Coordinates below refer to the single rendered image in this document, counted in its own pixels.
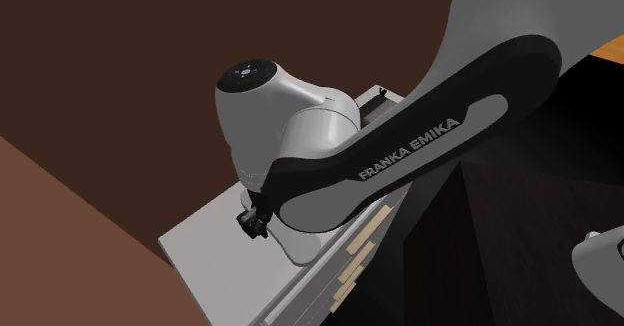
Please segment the grey chest of drawers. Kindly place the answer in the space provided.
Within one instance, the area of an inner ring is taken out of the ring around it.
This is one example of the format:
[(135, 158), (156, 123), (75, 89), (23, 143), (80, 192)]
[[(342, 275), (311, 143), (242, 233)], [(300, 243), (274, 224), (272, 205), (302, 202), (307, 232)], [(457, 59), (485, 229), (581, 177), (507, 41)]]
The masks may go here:
[(159, 244), (211, 326), (321, 326), (355, 288), (408, 190), (330, 232), (297, 232), (272, 218), (267, 237), (250, 238), (236, 220), (249, 203), (236, 183)]

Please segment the dark grey box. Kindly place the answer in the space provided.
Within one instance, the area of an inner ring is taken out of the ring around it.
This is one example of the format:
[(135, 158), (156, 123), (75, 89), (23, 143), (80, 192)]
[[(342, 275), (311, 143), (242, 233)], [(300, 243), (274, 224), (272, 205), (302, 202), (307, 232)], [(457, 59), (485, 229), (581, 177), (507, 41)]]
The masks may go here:
[(359, 108), (361, 127), (366, 127), (395, 105), (396, 102), (391, 99), (389, 91), (383, 87), (378, 87), (373, 97)]

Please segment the dark robot stand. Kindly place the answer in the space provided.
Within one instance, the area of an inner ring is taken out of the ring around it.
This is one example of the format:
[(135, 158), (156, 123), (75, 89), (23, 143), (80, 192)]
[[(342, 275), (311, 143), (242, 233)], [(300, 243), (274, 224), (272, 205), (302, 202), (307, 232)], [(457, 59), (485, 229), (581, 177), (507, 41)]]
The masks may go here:
[(624, 64), (589, 56), (463, 158), (404, 242), (405, 326), (624, 326), (572, 265), (624, 224)]

